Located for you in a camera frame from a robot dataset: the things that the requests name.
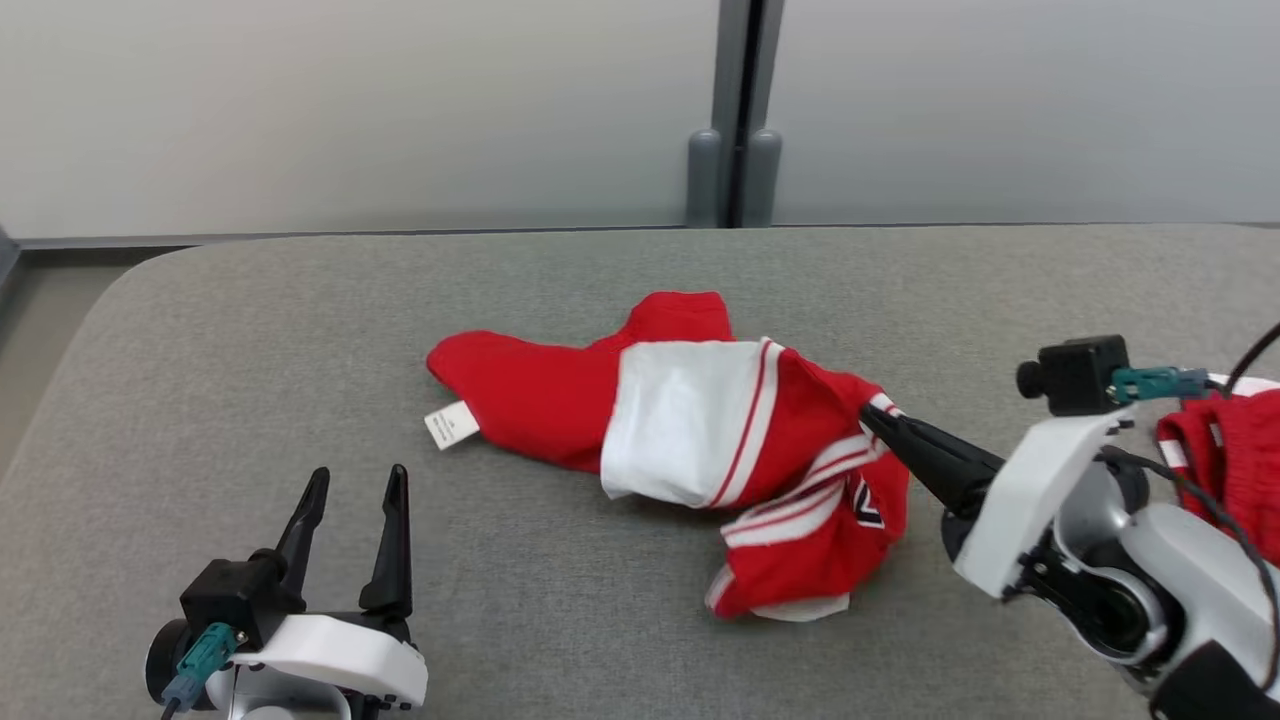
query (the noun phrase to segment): care label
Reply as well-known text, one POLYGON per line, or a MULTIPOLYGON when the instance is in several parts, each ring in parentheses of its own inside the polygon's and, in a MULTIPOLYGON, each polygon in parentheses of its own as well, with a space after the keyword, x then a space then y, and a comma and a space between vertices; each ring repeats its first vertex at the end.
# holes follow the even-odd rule
POLYGON ((431 438, 435 439, 435 445, 440 450, 445 450, 480 432, 480 423, 476 423, 475 415, 471 414, 467 404, 461 400, 448 407, 431 413, 424 420, 426 421, 426 429, 431 430, 431 438))

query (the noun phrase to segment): teal cable connector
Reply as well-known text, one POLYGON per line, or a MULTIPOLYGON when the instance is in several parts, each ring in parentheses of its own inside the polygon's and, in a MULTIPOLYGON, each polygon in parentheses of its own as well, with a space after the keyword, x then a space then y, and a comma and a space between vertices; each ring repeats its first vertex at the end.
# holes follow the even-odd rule
POLYGON ((1204 397, 1208 391, 1208 370, 1197 368, 1120 368, 1111 373, 1107 393, 1117 405, 1157 397, 1204 397))
POLYGON ((178 664, 178 674, 160 693, 160 701, 165 706, 166 716, 174 711, 187 712, 191 706, 200 700, 200 693, 205 689, 205 683, 227 664, 227 659, 239 647, 243 633, 236 630, 227 623, 214 623, 205 628, 205 632, 191 646, 187 655, 178 664))

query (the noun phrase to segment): folded red garment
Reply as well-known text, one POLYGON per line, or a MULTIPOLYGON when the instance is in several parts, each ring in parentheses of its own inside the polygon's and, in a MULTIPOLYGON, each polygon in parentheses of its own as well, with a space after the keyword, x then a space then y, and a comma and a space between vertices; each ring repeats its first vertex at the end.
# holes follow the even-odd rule
POLYGON ((750 509, 722 533, 717 615, 840 610, 905 532, 906 469, 858 421, 892 402, 768 338, 735 340, 718 293, 650 295, 585 348, 462 333, 426 365, 490 442, 599 473, 609 497, 750 509))
MULTIPOLYGON (((1230 398, 1188 401, 1156 425, 1170 468, 1226 510, 1272 564, 1280 564, 1280 383, 1244 378, 1230 398)), ((1216 519, 1189 493, 1183 506, 1216 519)))

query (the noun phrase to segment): white wall panel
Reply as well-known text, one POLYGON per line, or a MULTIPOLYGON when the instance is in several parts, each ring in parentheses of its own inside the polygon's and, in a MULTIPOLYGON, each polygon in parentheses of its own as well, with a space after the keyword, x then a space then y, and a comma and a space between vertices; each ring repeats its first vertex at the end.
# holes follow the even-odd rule
POLYGON ((1275 0, 786 0, 773 222, 1280 219, 1275 0))
POLYGON ((680 224, 717 8, 0 0, 0 227, 680 224))

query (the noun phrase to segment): gray fabric tabletop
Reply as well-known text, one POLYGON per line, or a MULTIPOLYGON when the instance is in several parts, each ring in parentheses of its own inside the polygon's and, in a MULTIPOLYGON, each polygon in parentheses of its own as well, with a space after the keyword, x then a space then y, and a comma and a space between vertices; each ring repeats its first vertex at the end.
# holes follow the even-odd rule
POLYGON ((151 260, 92 310, 0 482, 0 716, 159 716, 152 634, 209 560, 274 544, 319 465, 306 597, 353 610, 402 462, 420 717, 1146 717, 1052 611, 950 569, 919 487, 849 612, 719 621, 703 594, 723 516, 611 502, 477 438, 436 451, 422 415, 453 398, 422 357, 474 328, 586 343, 652 291, 716 290, 739 336, 1005 454, 1044 416, 1012 380, 1041 346, 1119 332, 1134 363, 1225 370, 1280 315, 1277 279, 1280 232, 1233 225, 315 237, 151 260))

